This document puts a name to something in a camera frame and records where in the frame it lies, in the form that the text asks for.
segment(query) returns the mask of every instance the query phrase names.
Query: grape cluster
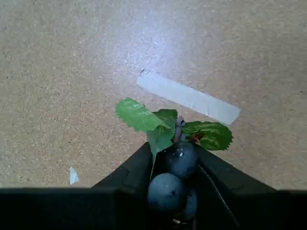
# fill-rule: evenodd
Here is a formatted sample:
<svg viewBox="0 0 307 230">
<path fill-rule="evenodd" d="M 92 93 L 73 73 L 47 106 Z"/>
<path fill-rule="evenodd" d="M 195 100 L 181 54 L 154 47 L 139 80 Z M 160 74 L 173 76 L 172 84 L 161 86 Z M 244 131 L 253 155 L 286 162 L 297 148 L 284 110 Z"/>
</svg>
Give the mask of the grape cluster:
<svg viewBox="0 0 307 230">
<path fill-rule="evenodd" d="M 152 179 L 147 193 L 149 208 L 160 215 L 187 221 L 195 216 L 197 196 L 186 182 L 194 173 L 198 155 L 191 143 L 175 143 L 161 152 L 160 174 Z"/>
</svg>

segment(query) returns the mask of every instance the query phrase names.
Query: floor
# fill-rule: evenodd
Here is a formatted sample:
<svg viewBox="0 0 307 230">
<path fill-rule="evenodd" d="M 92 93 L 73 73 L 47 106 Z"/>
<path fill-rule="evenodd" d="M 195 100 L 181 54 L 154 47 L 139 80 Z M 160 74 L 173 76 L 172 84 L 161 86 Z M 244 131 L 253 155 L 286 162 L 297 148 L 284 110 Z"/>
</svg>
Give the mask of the floor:
<svg viewBox="0 0 307 230">
<path fill-rule="evenodd" d="M 1 0 L 0 186 L 92 186 L 146 139 L 115 114 L 204 115 L 136 85 L 142 69 L 242 109 L 216 155 L 307 189 L 306 0 Z"/>
</svg>

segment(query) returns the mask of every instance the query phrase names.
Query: white tape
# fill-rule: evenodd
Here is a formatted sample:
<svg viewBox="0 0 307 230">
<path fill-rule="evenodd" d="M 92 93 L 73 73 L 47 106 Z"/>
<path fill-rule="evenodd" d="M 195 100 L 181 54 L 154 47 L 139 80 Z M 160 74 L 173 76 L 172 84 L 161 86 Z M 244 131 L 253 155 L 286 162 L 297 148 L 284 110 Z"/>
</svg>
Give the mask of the white tape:
<svg viewBox="0 0 307 230">
<path fill-rule="evenodd" d="M 241 111 L 241 109 L 232 104 L 172 80 L 162 78 L 156 73 L 144 71 L 137 79 L 137 85 L 153 94 L 227 125 L 233 123 Z"/>
</svg>

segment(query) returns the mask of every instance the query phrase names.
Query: black plastic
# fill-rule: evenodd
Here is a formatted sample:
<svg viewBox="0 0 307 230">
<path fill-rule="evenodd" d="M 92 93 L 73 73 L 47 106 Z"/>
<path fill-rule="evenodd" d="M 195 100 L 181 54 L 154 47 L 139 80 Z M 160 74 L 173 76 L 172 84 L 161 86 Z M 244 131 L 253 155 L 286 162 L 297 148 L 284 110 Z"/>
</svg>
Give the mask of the black plastic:
<svg viewBox="0 0 307 230">
<path fill-rule="evenodd" d="M 199 146 L 189 182 L 198 196 L 198 229 L 293 227 L 304 219 L 306 192 L 276 191 Z M 146 205 L 152 156 L 145 143 L 93 188 L 0 190 L 5 227 L 154 229 Z"/>
</svg>

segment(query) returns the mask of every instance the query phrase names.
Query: serrated leaf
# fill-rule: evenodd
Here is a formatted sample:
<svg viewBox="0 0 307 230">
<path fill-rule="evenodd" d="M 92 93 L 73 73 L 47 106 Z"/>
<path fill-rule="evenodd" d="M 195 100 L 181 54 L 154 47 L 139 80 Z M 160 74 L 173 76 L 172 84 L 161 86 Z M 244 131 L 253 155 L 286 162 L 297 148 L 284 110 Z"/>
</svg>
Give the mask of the serrated leaf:
<svg viewBox="0 0 307 230">
<path fill-rule="evenodd" d="M 219 122 L 187 122 L 182 130 L 187 134 L 187 138 L 197 132 L 203 134 L 200 143 L 207 150 L 226 150 L 233 138 L 229 128 Z"/>
<path fill-rule="evenodd" d="M 155 114 L 139 104 L 136 100 L 127 97 L 121 100 L 116 106 L 116 113 L 129 127 L 135 131 L 150 131 L 158 126 L 170 128 L 164 121 Z"/>
<path fill-rule="evenodd" d="M 157 112 L 153 112 L 153 114 L 164 121 L 164 123 L 167 124 L 173 132 L 175 131 L 175 123 L 178 115 L 176 109 L 160 109 Z"/>
<path fill-rule="evenodd" d="M 171 141 L 173 132 L 171 129 L 165 128 L 164 126 L 158 126 L 155 130 L 148 131 L 146 134 L 153 158 L 155 158 L 158 152 L 161 152 L 173 144 Z"/>
</svg>

